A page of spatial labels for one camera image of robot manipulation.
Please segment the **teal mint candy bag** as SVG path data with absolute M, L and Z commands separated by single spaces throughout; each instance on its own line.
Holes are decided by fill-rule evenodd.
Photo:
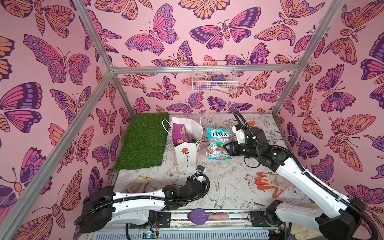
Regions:
M 231 142 L 234 135 L 231 131 L 220 129 L 207 129 L 209 146 L 207 149 L 206 157 L 209 160 L 227 161 L 232 157 L 225 150 L 224 145 Z

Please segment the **purple blackcurrant candy bag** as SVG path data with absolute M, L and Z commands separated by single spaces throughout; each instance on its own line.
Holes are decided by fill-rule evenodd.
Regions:
M 175 147 L 183 143 L 194 143 L 193 136 L 189 133 L 184 124 L 173 124 L 172 140 Z

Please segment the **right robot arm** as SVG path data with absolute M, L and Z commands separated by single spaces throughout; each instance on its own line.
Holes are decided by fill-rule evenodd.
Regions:
M 306 170 L 287 149 L 269 145 L 262 130 L 244 130 L 237 125 L 233 131 L 236 140 L 224 145 L 230 156 L 255 159 L 291 182 L 318 206 L 310 209 L 276 200 L 266 208 L 270 225 L 279 222 L 301 225 L 319 231 L 328 240 L 352 240 L 357 229 L 365 225 L 371 229 L 371 239 L 378 238 L 375 227 L 364 214 L 365 204 L 361 200 L 350 200 L 332 189 Z

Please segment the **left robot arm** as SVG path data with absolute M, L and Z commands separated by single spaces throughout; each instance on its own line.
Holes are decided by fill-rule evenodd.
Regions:
M 74 225 L 81 234 L 97 232 L 108 224 L 144 225 L 157 212 L 178 210 L 202 199 L 210 187 L 209 177 L 202 173 L 188 177 L 183 186 L 166 186 L 154 192 L 128 194 L 104 187 L 84 200 Z

